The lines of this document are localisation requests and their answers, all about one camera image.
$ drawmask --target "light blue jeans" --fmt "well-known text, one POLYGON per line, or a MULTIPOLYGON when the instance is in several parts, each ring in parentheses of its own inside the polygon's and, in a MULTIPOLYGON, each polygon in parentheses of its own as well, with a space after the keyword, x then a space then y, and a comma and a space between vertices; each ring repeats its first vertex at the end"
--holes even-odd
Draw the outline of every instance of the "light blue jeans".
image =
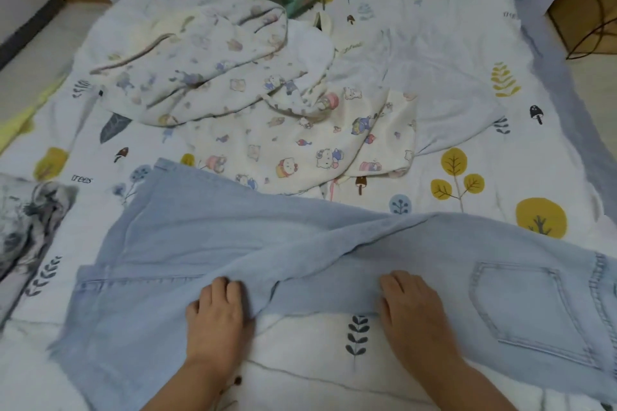
POLYGON ((371 314, 379 275, 421 275, 464 354, 617 402, 617 260, 467 214, 392 215, 263 195, 159 160, 81 267, 53 358, 97 410, 138 410, 184 359, 184 308, 216 276, 247 309, 371 314))

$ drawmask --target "forearm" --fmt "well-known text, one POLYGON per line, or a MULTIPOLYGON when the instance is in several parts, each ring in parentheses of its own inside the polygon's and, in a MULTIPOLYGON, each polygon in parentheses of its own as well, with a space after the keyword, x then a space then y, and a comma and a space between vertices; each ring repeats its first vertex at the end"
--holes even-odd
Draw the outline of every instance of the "forearm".
POLYGON ((516 411, 481 372, 462 359, 443 364, 440 373, 419 376, 418 381, 442 411, 516 411))
POLYGON ((224 385, 207 364, 185 363, 142 411, 207 411, 224 385))

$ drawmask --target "hand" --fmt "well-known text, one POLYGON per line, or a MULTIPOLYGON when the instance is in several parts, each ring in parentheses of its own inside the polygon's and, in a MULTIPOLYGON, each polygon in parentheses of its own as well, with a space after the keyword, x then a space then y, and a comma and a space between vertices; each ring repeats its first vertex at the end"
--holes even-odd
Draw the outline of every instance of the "hand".
POLYGON ((441 299, 420 276, 394 271, 380 278, 380 317, 392 351, 420 383, 463 361, 441 299))
POLYGON ((222 386, 240 365, 254 333, 254 323, 244 325, 240 283, 215 279, 187 306, 186 322, 185 365, 203 365, 222 386))

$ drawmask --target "bed sheet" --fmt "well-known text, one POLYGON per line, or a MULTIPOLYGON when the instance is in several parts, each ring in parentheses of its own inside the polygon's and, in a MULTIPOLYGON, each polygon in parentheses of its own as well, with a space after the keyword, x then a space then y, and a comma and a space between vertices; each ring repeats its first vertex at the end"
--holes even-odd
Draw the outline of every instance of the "bed sheet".
MULTIPOLYGON (((614 255, 614 224, 586 179, 582 151, 565 138, 563 119, 533 71, 533 46, 521 35, 514 0, 420 1, 329 0, 333 39, 343 50, 383 24, 413 26, 422 18, 449 26, 474 53, 469 68, 488 88, 515 80, 495 89, 506 95, 499 97, 508 110, 505 120, 456 150, 414 158, 406 175, 364 182, 341 178, 306 196, 323 192, 331 200, 394 213, 465 211, 550 229, 548 236, 614 255), (542 123, 530 116, 531 106, 542 110, 542 123)), ((114 27, 139 21, 147 11, 148 0, 122 0, 111 8, 77 53, 66 83, 35 116, 35 129, 0 156, 1 172, 55 177, 80 189, 38 282, 26 290, 0 340, 0 394, 7 408, 87 409, 46 352, 64 321, 76 270, 95 259, 107 230, 159 157, 194 165, 191 150, 172 128, 128 123, 100 107, 89 89, 91 66, 118 55, 126 44, 111 35, 114 27), (50 269, 51 261, 57 268, 50 269)), ((398 365, 376 319, 269 316, 261 319, 259 332, 239 371, 242 383, 227 391, 220 409, 434 408, 398 365), (358 343, 361 337, 364 343, 358 343)), ((543 391, 483 370, 521 410, 602 411, 585 397, 543 391)))

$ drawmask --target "bed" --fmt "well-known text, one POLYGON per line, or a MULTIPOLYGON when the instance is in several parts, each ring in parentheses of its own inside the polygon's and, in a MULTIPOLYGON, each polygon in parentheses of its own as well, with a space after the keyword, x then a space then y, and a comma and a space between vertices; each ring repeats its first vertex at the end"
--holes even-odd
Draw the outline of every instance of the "bed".
MULTIPOLYGON (((121 0, 97 21, 72 72, 35 115, 34 128, 0 156, 0 172, 79 188, 0 339, 6 409, 88 409, 47 352, 63 324, 76 271, 95 260, 158 158, 194 165, 185 158, 193 150, 174 128, 127 120, 88 95, 90 69, 122 52, 121 28, 142 20, 151 1, 121 0)), ((573 89, 561 48, 527 1, 320 0, 305 12, 300 18, 309 21, 319 11, 329 16, 340 53, 386 23, 423 19, 447 26, 468 49, 469 72, 506 110, 456 147, 416 154, 407 172, 341 175, 307 197, 395 214, 467 212, 617 255, 617 164, 573 89)), ((230 385, 218 409, 435 408, 373 319, 272 316, 263 319, 254 345, 238 372, 242 379, 230 385)), ((521 410, 607 406, 481 369, 521 410)))

